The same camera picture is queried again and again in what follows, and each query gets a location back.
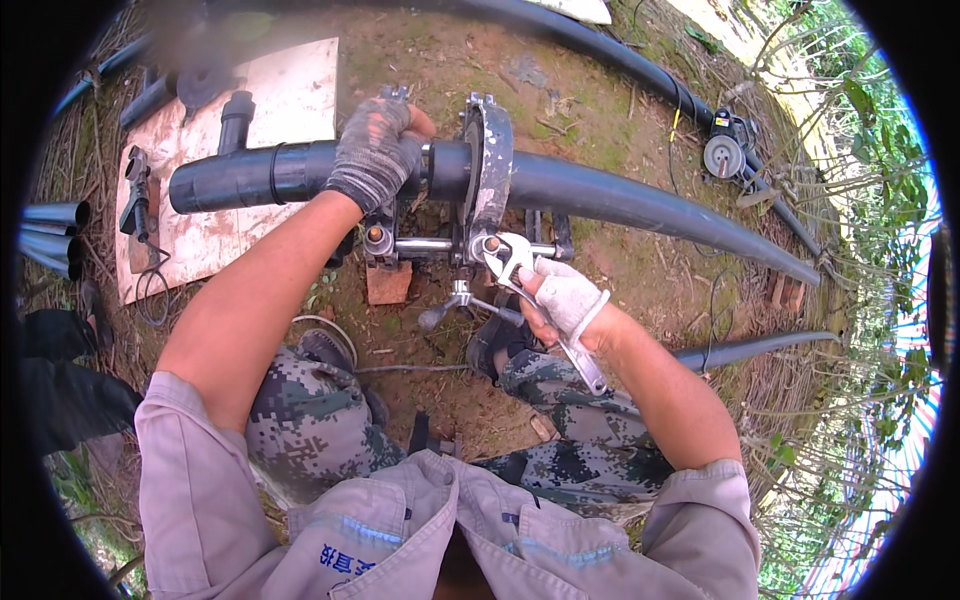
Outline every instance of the gray knitted glove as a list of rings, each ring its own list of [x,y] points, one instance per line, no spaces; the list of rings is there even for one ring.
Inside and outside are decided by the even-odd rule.
[[[540,309],[568,344],[586,351],[579,342],[580,334],[607,303],[610,291],[601,292],[573,267],[542,256],[534,263],[534,271],[545,277],[536,295]]]
[[[344,127],[325,189],[345,194],[369,215],[396,196],[420,160],[410,109],[398,100],[365,100]]]

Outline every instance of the hand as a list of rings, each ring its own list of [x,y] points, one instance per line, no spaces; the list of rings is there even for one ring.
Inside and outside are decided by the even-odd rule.
[[[364,214],[393,199],[421,146],[437,133],[423,111],[398,100],[365,100],[344,127],[326,189],[348,196]]]
[[[561,262],[538,257],[534,270],[536,272],[520,267],[517,271],[520,283],[560,329],[546,324],[543,315],[530,302],[521,299],[520,310],[534,335],[548,346],[563,335],[571,346],[605,352],[617,330],[616,321],[624,316],[607,302],[610,292],[601,292],[576,269]]]

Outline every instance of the shirt sleeve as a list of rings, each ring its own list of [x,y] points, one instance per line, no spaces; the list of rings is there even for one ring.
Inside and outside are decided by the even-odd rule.
[[[644,523],[643,553],[713,598],[756,598],[760,542],[743,466],[721,459],[667,478]]]
[[[143,457],[140,518],[151,590],[212,595],[278,546],[260,506],[246,441],[209,421],[192,385],[172,373],[154,373],[134,424]]]

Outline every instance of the dirt ground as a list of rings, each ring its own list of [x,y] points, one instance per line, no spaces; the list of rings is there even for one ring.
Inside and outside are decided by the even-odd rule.
[[[619,5],[611,6],[619,10]],[[639,51],[667,68],[708,104],[744,81],[743,65],[729,56],[708,54],[684,33],[684,16],[665,3],[645,3],[639,15],[640,31],[632,38],[643,46]],[[623,15],[615,13],[614,23],[620,34],[627,33],[624,28],[629,21]],[[457,112],[466,96],[471,91],[486,92],[510,112],[517,149],[561,156],[673,191],[667,143],[673,110],[592,59],[517,36],[498,25],[404,9],[338,9],[281,16],[258,43],[266,53],[330,36],[340,38],[338,129],[356,104],[376,94],[382,85],[406,84],[411,102],[433,119],[439,138],[450,139],[460,129]],[[519,67],[531,61],[545,78],[542,87],[522,82],[516,75]],[[87,260],[86,272],[94,274],[105,289],[109,316],[117,330],[117,348],[110,356],[101,356],[98,365],[136,388],[143,386],[156,364],[175,318],[163,327],[151,328],[138,319],[132,307],[117,305],[110,274],[114,268],[110,224],[115,183],[105,178],[100,188],[91,189],[87,178],[90,170],[106,164],[103,168],[110,172],[110,165],[117,164],[123,139],[112,125],[115,117],[112,121],[109,118],[129,101],[132,89],[138,87],[138,77],[132,70],[126,79],[121,78],[126,84],[110,84],[105,89],[108,97],[112,94],[117,101],[113,105],[101,101],[97,124],[101,130],[96,139],[97,151],[103,155],[100,166],[93,161],[91,167],[89,148],[74,143],[74,158],[84,166],[74,168],[71,162],[66,171],[76,180],[78,193],[72,197],[86,194],[97,215],[87,234],[97,258]],[[84,100],[83,107],[75,108],[70,113],[73,116],[67,117],[78,122],[79,132],[89,133],[94,126],[87,117],[91,104],[90,99]],[[783,118],[777,114],[775,103],[753,97],[734,108],[759,121],[763,132],[761,153],[769,153],[780,144],[779,124]],[[110,133],[104,129],[107,127],[112,128]],[[52,144],[58,135],[68,134],[65,125],[55,124]],[[682,118],[673,154],[680,194],[809,258],[771,214],[735,208],[737,190],[732,184],[704,181],[703,143],[689,120]],[[73,180],[42,181],[37,201],[54,201],[57,192],[65,193],[66,185],[73,192]],[[442,206],[424,203],[416,213],[404,216],[404,232],[437,234],[445,219],[444,211]],[[521,223],[521,214],[508,215],[508,226]],[[572,219],[572,228],[576,248],[573,265],[598,285],[609,288],[613,302],[671,349],[707,342],[710,284],[724,270],[729,269],[733,276],[725,276],[718,287],[715,314],[717,329],[721,333],[729,330],[730,339],[824,327],[826,314],[841,301],[825,284],[808,291],[801,313],[774,311],[762,302],[767,277],[764,268],[726,254],[704,257],[685,241],[642,230],[576,218]],[[421,310],[445,298],[448,271],[443,263],[416,265],[404,304],[367,306],[363,263],[355,251],[337,270],[335,279],[330,281],[330,273],[318,276],[317,289],[308,295],[316,298],[309,308],[304,298],[302,314],[332,315],[356,344],[360,367],[462,364],[466,362],[469,336],[480,321],[459,314],[448,316],[435,332],[426,335],[417,326]],[[36,265],[28,264],[25,281],[36,281],[40,274]],[[75,306],[77,290],[79,285],[67,286],[59,281],[29,300],[25,309]],[[174,317],[193,293],[195,289],[182,293]],[[293,326],[288,342],[295,343],[309,326]],[[831,326],[836,330],[842,324],[834,322]],[[377,350],[389,352],[374,353]],[[741,400],[756,387],[762,373],[759,363],[750,362],[716,370],[710,374],[710,382],[736,416]],[[392,412],[387,433],[402,445],[408,443],[418,406],[430,413],[434,435],[452,438],[457,431],[463,433],[467,460],[540,442],[529,424],[532,409],[471,372],[388,372],[362,375],[361,380],[386,400]],[[130,444],[128,451],[135,452],[135,446]],[[131,504],[131,513],[135,515],[135,504]]]

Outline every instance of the plywood board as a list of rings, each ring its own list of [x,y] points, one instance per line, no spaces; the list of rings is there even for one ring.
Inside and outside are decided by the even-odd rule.
[[[235,75],[244,78],[237,89],[251,92],[256,103],[247,141],[249,148],[333,139],[337,42],[334,37],[302,44],[236,67]],[[179,215],[170,206],[167,186],[174,170],[183,163],[217,153],[220,113],[233,91],[224,92],[198,110],[183,128],[183,104],[171,102],[130,131],[121,155],[126,157],[130,146],[139,146],[147,153],[152,175],[159,179],[159,242],[161,248],[172,254],[161,272],[171,288],[218,273],[302,207],[287,204]],[[119,227],[130,187],[123,177],[126,160],[117,166],[115,222]],[[118,234],[115,240],[117,293],[121,303],[129,304],[135,300],[134,286],[139,275],[130,271],[130,238]],[[148,294],[162,289],[154,277]]]

